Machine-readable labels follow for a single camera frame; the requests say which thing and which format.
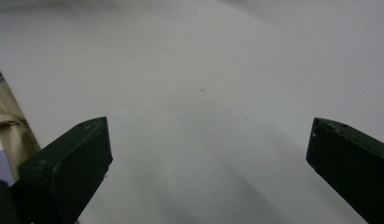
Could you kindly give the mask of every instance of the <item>beige fabric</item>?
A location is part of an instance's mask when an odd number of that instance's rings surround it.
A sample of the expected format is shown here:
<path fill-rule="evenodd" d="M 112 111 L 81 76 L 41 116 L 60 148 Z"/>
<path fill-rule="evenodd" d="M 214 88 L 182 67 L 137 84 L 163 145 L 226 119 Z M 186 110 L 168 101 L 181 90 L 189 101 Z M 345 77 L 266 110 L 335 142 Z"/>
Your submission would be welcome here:
<path fill-rule="evenodd" d="M 17 167 L 32 157 L 40 147 L 7 83 L 0 84 L 0 138 L 17 181 Z"/>

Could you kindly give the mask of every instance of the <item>tabletop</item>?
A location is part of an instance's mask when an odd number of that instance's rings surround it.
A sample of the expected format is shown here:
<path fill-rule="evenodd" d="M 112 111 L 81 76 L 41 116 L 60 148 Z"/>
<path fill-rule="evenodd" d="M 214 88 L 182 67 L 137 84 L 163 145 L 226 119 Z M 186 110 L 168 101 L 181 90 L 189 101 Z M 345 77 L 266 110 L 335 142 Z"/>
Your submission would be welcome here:
<path fill-rule="evenodd" d="M 384 142 L 384 0 L 0 1 L 0 69 L 42 147 L 108 118 L 81 223 L 364 223 L 306 149 Z"/>

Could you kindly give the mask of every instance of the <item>white table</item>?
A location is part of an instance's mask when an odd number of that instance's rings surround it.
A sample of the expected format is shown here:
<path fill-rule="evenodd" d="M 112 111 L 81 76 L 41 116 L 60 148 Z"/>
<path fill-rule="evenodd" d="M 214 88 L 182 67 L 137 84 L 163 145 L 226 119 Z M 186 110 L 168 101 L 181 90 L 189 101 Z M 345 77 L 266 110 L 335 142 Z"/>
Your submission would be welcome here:
<path fill-rule="evenodd" d="M 0 68 L 42 147 L 108 117 L 81 223 L 364 223 L 305 154 L 315 117 L 384 142 L 384 0 L 42 2 Z"/>

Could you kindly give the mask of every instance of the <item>cloth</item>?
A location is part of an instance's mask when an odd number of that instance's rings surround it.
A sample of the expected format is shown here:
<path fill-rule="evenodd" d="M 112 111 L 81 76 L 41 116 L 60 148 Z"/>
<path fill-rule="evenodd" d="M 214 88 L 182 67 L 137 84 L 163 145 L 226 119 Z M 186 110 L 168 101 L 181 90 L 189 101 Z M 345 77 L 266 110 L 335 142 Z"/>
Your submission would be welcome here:
<path fill-rule="evenodd" d="M 11 171 L 10 162 L 8 160 L 5 149 L 0 140 L 0 180 L 6 181 L 9 185 L 14 183 L 14 177 Z"/>
<path fill-rule="evenodd" d="M 14 179 L 18 180 L 17 167 L 37 153 L 40 147 L 7 83 L 0 84 L 0 140 Z"/>

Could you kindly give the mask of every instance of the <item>white surface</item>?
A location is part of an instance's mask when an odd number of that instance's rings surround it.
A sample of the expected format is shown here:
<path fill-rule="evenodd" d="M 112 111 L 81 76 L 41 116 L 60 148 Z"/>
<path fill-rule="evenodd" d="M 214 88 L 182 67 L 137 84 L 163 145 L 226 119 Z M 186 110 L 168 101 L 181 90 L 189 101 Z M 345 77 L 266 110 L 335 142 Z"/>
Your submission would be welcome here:
<path fill-rule="evenodd" d="M 0 5 L 42 147 L 108 116 L 82 223 L 364 223 L 305 161 L 315 117 L 384 142 L 384 0 Z"/>

